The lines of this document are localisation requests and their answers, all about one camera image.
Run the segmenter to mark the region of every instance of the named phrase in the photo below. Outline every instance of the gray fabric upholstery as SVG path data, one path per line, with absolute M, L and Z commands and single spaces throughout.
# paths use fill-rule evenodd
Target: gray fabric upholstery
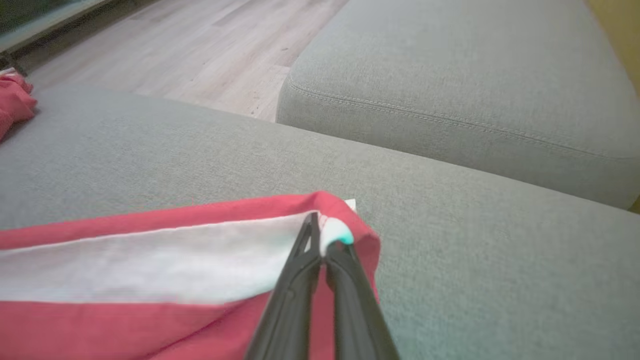
M 628 208 L 640 104 L 581 0 L 350 0 L 277 122 Z
M 505 177 L 171 101 L 36 95 L 0 227 L 328 190 L 381 236 L 403 359 L 637 359 L 640 217 Z

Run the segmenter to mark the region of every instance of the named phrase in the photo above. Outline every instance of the gray sofa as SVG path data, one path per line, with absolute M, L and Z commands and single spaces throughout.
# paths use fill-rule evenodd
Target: gray sofa
M 350 0 L 277 122 L 627 209 L 640 103 L 582 0 Z
M 403 359 L 640 356 L 637 214 L 179 102 L 35 97 L 39 114 L 0 143 L 0 229 L 327 190 L 382 239 L 380 301 Z

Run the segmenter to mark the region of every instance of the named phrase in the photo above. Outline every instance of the wooden floor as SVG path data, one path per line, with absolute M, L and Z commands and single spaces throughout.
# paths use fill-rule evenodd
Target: wooden floor
M 291 64 L 346 1 L 121 2 L 20 61 L 38 88 L 83 83 L 274 121 Z

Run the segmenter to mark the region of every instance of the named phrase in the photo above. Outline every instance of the red and white striped fabric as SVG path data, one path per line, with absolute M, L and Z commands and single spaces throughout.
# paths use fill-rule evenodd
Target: red and white striped fabric
M 0 231 L 0 359 L 242 359 L 311 211 L 349 227 L 373 286 L 380 240 L 325 192 Z M 332 359 L 324 281 L 311 334 Z

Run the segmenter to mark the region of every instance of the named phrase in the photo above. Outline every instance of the yellow fabric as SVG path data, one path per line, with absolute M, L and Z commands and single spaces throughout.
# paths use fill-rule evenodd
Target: yellow fabric
M 640 0 L 586 0 L 640 94 Z

